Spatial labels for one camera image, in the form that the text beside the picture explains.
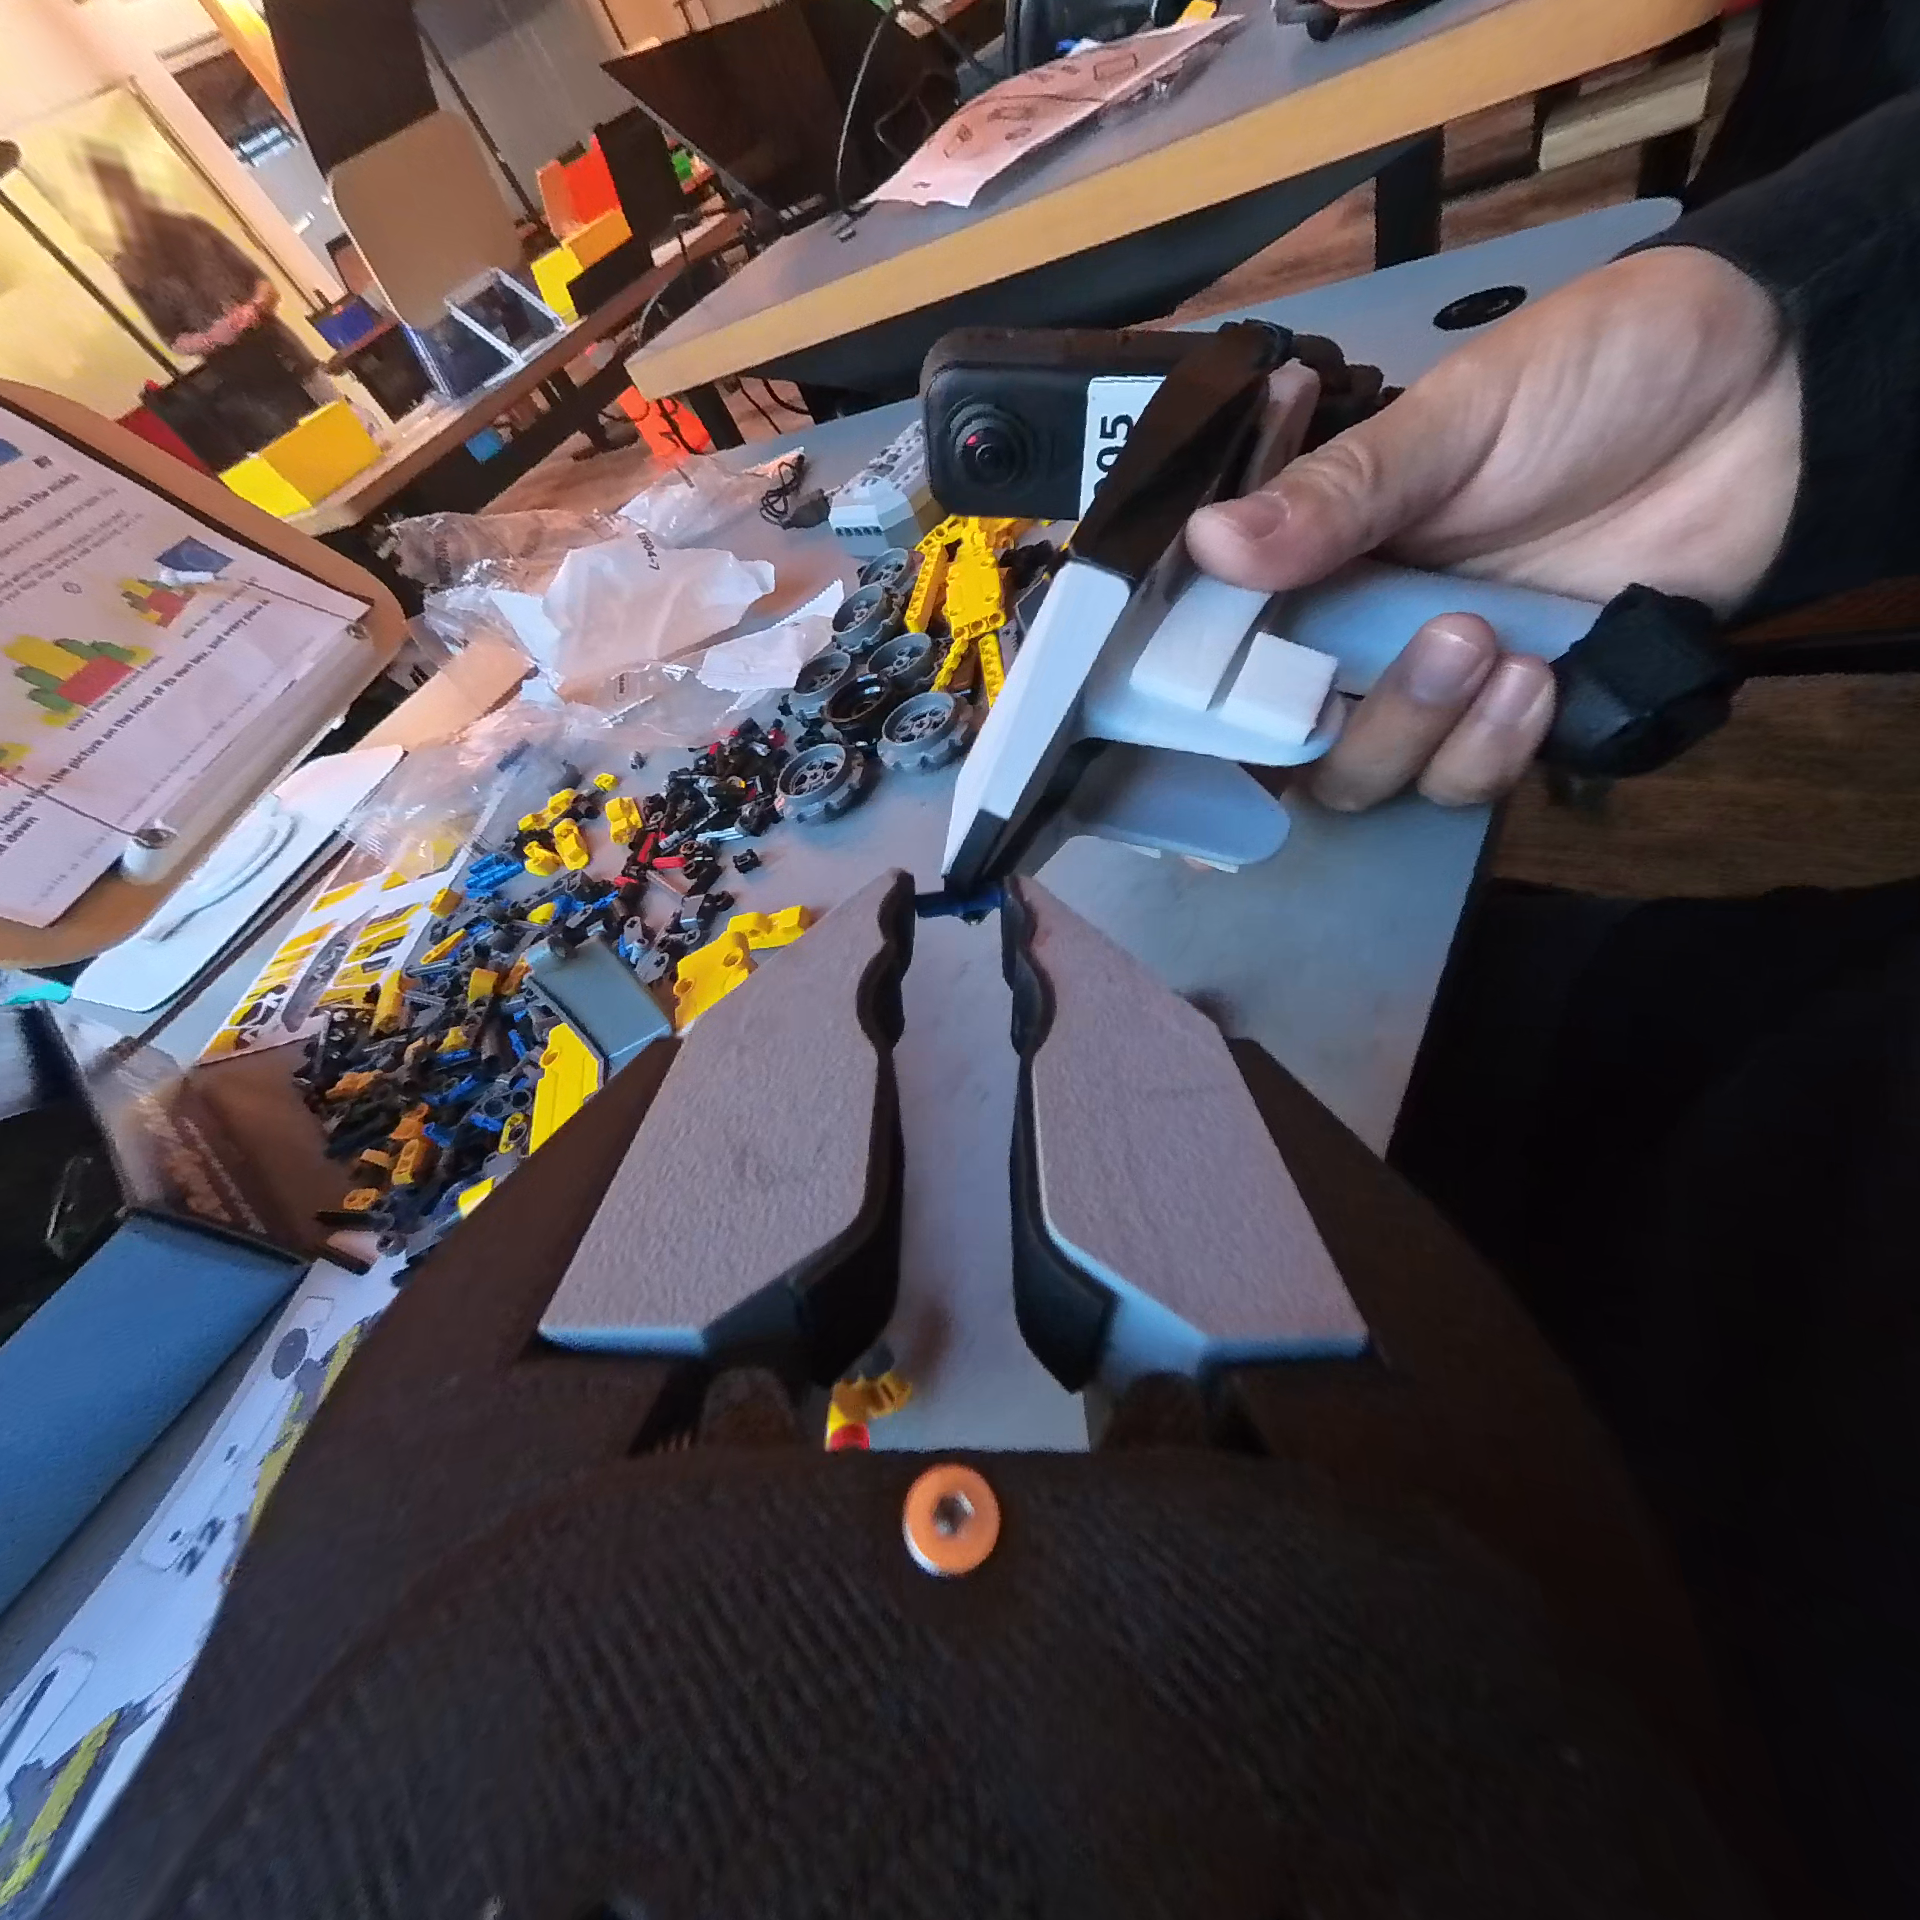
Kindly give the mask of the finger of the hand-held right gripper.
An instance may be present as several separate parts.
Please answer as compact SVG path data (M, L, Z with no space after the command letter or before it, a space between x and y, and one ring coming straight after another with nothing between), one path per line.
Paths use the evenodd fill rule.
M1086 682L1133 595L1131 580L1094 563L1067 563L1056 573L954 780L947 881L993 881L1010 872L1008 848L1074 740Z
M1037 874L1065 836L1065 804L1037 802L1017 817L1000 817L982 806L973 814L973 891L987 893L1010 878Z

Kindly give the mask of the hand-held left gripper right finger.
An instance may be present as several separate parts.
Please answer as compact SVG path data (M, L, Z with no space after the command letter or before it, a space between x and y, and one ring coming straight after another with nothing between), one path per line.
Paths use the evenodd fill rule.
M1069 1390L1351 1362L1372 1338L1229 1040L1031 878L1000 907L1021 1335Z

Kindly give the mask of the person's dark clothing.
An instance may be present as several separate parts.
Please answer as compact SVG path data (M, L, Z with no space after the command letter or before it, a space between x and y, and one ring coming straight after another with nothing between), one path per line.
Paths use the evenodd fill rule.
M1917 1915L1917 878L1490 881L1393 1159L1615 1429L1817 1889Z

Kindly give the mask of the yellow angled brick piece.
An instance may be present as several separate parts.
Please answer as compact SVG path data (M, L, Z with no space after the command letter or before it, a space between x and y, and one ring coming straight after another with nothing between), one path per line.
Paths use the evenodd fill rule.
M684 954L673 977L675 1032L684 1033L757 969L757 954L788 947L814 922L805 904L772 912L740 912L704 946Z

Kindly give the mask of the wooden framed instruction board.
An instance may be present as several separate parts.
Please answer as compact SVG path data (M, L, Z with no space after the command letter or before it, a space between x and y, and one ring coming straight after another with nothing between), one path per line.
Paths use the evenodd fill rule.
M92 408L5 381L3 958L138 931L396 658L377 575Z

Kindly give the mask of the heap of black red pins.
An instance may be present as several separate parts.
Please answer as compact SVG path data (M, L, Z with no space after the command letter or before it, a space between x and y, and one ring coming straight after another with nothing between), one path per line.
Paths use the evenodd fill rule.
M606 923L637 922L645 938L651 891L663 890L658 934L684 947L727 912L733 893L720 880L757 870L757 844L781 819L779 786L790 759L786 725L748 718L669 772L658 790L612 794L601 826L621 852L621 870L604 901Z

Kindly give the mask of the grey desk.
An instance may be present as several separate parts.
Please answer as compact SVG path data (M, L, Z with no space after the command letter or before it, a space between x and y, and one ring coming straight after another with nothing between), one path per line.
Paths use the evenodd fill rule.
M1044 886L1236 1038L1258 1042L1369 1145L1387 1147L1406 1098L1457 928L1486 839L1486 812L1424 799L1341 816L1287 797L1281 852L1236 876L1149 857L1093 836L1044 866ZM156 1028L152 1045L187 1068L265 967L309 901L364 872L339 842L255 922L221 964L149 1014L68 1000L117 1032ZM1084 1449L1083 1406L1043 1370L1017 1330L1007 1145L1015 1057L1008 990L985 925L941 922L919 934L906 979L901 1088L914 1182L948 1153L960 1192L910 1185L905 1276L889 1335L913 1400L876 1428L876 1445L922 1449L965 1437L989 1445ZM315 1264L309 1295L380 1304L378 1273ZM276 1321L229 1358L195 1404L229 1404L238 1356L273 1347Z

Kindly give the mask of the blue cardboard box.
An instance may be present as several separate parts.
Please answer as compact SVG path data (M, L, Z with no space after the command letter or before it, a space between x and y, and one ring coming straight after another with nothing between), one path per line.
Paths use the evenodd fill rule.
M348 1189L300 1045L187 1068L71 1001L5 1010L3 1598L12 1604L253 1335L279 1373Z

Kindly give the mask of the black monitor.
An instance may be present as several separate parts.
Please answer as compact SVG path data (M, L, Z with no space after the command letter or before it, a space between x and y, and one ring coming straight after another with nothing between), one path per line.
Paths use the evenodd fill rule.
M603 69L737 197L781 218L861 203L960 105L947 47L866 1L774 3Z

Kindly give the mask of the grey toy battery box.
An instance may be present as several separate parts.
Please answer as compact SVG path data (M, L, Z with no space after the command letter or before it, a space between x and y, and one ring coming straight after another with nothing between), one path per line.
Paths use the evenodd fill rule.
M828 502L831 532L862 553L913 547L943 517L921 416L910 418Z

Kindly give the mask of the person's right hand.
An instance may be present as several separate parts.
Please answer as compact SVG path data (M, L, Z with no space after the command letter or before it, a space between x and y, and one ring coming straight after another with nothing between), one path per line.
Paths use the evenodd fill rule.
M1451 352L1381 413L1187 526L1270 593L1363 556L1604 603L1641 583L1734 611L1802 468L1776 301L1693 247L1629 253Z

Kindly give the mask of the group of grey toy wheels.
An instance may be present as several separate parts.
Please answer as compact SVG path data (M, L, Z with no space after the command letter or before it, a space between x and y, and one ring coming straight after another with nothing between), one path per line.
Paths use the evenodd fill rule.
M782 702L794 725L779 777L785 819L834 817L884 772L936 774L967 755L978 710L945 611L951 560L948 541L891 547L832 611L828 643Z

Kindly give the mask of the printed paper sheet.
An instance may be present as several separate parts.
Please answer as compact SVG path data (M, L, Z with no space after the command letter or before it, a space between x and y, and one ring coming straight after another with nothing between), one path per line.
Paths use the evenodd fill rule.
M1244 17L1230 12L1187 13L1127 37L1083 39L956 110L864 205L971 208L1008 169L1167 83L1200 47L1243 26Z

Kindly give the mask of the yellow sticker sheet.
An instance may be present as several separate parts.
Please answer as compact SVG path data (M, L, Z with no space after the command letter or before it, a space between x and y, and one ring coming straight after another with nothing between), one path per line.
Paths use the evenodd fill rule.
M212 1066L320 1035L339 1010L368 1010L409 967L461 863L401 878L334 880L285 931L197 1064Z

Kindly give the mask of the clear acrylic box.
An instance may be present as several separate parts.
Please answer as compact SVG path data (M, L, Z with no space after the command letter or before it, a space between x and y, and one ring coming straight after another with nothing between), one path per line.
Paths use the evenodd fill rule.
M403 332L436 392L459 400L524 368L565 327L524 274L491 267L455 288L442 315Z

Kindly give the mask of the wood-edged grey table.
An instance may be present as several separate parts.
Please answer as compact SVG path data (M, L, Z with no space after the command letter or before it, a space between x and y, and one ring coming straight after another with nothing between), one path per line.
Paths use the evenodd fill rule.
M630 379L658 398L771 368L1653 54L1718 13L1714 1L1435 3L1313 44L1260 6L1170 95L971 205L878 203L782 237L642 345Z

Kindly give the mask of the clear plastic bags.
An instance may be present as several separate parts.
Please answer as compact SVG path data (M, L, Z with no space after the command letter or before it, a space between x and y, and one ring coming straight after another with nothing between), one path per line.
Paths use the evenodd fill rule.
M612 747L684 749L724 729L763 690L702 682L709 651L630 668L585 698L566 698L521 643L535 598L576 547L646 534L660 547L715 547L760 511L785 482L805 480L792 452L740 472L698 456L617 511L557 507L489 516L429 514L396 526L401 571L425 588L415 636L444 653L444 675L483 643L508 651L508 691L484 695L484 718L456 724L449 741L413 747L396 774L348 822L354 845L403 880L444 868L483 812L514 780L519 757L598 755Z

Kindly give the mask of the pile of mixed brick parts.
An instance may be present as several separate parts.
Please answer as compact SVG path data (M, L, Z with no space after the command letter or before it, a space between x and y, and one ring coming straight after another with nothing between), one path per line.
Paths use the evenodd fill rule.
M420 1257L612 1077L537 962L612 958L621 890L571 876L513 898L508 876L493 853L441 888L396 967L307 1044L297 1084L348 1182L316 1213L333 1253Z

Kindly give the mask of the cluster of yellow brick beams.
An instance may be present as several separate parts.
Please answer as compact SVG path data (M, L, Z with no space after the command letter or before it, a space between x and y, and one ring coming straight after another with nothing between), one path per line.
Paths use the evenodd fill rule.
M997 705L1018 593L1053 563L1051 541L1037 538L1048 526L1044 517L947 514L919 539L901 624L932 641L935 690L971 693L980 710Z

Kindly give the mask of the person's right forearm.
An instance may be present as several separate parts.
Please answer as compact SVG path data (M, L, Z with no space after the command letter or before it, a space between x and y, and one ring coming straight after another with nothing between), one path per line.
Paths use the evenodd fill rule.
M1751 278L1799 368L1794 502L1741 619L1914 577L1919 6L1760 3L1741 88L1660 244Z

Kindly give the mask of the white instruction booklet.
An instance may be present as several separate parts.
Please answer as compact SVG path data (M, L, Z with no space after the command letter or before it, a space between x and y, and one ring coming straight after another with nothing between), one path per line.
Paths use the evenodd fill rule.
M156 1512L5 1695L5 1915L47 1905L147 1755L279 1477L380 1312L322 1294L291 1308Z

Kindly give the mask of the white stand base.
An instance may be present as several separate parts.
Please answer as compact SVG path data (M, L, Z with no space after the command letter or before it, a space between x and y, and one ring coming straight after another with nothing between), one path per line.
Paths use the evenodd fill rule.
M389 744L309 759L253 804L138 934L97 958L72 995L126 1014L177 1001L339 849L350 816L403 757Z

